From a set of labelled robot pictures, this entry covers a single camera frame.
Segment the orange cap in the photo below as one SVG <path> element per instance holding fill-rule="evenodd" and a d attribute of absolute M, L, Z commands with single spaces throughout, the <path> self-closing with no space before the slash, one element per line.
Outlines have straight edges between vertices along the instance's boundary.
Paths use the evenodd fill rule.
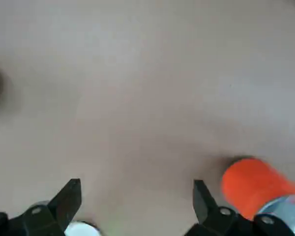
<path fill-rule="evenodd" d="M 226 170 L 222 191 L 226 200 L 251 220 L 269 201 L 295 194 L 295 183 L 267 163 L 248 158 L 237 161 Z"/>

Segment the beige surface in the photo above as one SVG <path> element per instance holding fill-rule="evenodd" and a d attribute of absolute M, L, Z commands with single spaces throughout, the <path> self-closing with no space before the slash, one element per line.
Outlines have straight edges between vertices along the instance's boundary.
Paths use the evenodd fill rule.
<path fill-rule="evenodd" d="M 295 4 L 0 0 L 0 209 L 80 177 L 108 236 L 182 235 L 228 156 L 295 180 Z"/>

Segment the white object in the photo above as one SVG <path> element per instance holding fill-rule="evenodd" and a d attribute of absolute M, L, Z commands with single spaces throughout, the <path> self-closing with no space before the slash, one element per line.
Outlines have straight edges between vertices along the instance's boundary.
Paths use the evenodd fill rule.
<path fill-rule="evenodd" d="M 71 222 L 64 231 L 66 236 L 101 236 L 99 230 L 84 222 Z"/>

